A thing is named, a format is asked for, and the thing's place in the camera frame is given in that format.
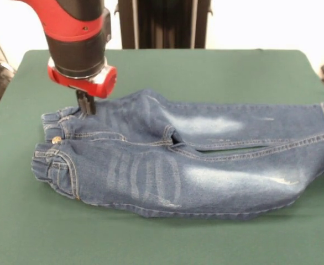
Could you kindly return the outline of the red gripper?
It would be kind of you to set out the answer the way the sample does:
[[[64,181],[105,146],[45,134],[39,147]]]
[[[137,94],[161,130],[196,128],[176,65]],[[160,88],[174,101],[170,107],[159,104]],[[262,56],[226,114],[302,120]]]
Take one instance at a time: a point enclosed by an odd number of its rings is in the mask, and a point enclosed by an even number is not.
[[[87,78],[66,77],[56,68],[53,59],[48,61],[48,75],[52,81],[76,89],[76,98],[80,110],[88,115],[96,114],[95,98],[107,98],[116,84],[117,69],[104,58],[103,68],[97,74]]]

